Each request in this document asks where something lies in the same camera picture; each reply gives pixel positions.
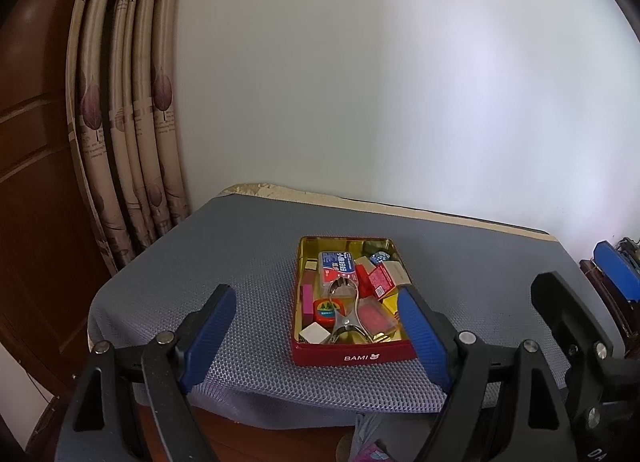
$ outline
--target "wooden door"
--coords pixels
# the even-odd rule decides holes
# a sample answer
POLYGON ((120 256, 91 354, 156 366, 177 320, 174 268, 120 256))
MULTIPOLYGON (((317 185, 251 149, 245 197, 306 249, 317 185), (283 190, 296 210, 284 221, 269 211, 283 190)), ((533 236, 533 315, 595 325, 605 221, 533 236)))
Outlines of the wooden door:
POLYGON ((74 173, 65 55, 74 0, 18 0, 0 27, 0 342, 54 395, 87 356, 109 274, 74 173))

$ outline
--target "wooden floor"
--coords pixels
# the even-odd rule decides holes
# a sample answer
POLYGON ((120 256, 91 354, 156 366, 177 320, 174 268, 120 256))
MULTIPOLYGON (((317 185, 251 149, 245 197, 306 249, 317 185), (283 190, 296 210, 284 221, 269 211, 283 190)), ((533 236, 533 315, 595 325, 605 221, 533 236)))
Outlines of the wooden floor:
MULTIPOLYGON (((167 462, 151 410, 138 409, 154 462, 167 462)), ((353 432, 353 428, 260 429, 199 408, 193 414, 220 462, 335 462, 338 441, 353 432)))

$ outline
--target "red tin box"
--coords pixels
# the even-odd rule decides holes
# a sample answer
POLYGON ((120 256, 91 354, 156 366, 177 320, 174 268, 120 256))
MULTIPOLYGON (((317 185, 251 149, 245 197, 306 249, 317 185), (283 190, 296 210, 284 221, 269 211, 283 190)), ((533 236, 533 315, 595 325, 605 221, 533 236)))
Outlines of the red tin box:
MULTIPOLYGON (((388 252, 393 260, 402 263, 394 243, 388 238, 345 238, 336 236, 303 236, 298 245, 298 268, 293 287, 293 317, 291 321, 291 355, 300 366, 346 366, 372 365, 414 359, 415 351, 402 326, 394 339, 372 344, 314 345, 298 340, 302 329, 302 302, 300 283, 309 260, 318 261, 318 254, 325 251, 347 251, 353 259, 370 256, 371 251, 388 252)), ((314 290, 319 295, 319 280, 316 276, 314 290)))

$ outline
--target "white eraser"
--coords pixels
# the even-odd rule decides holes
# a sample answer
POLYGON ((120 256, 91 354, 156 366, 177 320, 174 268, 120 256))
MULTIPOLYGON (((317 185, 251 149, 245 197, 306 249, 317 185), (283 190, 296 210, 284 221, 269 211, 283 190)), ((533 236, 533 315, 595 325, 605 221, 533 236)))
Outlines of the white eraser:
POLYGON ((322 341, 327 339, 330 335, 331 334, 329 334, 315 321, 311 325, 300 331, 300 337, 302 337, 302 339, 304 339, 307 343, 311 343, 313 345, 322 343, 322 341))

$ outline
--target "blue gripper pad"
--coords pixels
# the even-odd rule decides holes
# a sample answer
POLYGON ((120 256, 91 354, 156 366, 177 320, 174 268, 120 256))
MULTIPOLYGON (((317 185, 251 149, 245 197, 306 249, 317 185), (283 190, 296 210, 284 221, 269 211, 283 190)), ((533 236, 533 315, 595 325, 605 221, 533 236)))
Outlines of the blue gripper pad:
POLYGON ((219 285, 201 311, 208 313, 184 352, 184 372, 178 381, 185 394, 204 381, 218 349, 236 316, 236 292, 228 285, 219 285))
POLYGON ((640 275, 609 242, 596 245, 593 259, 625 298, 640 299, 640 275))
POLYGON ((427 377, 447 393, 453 384, 447 371, 447 352, 406 290, 400 290, 398 294, 398 312, 427 377))

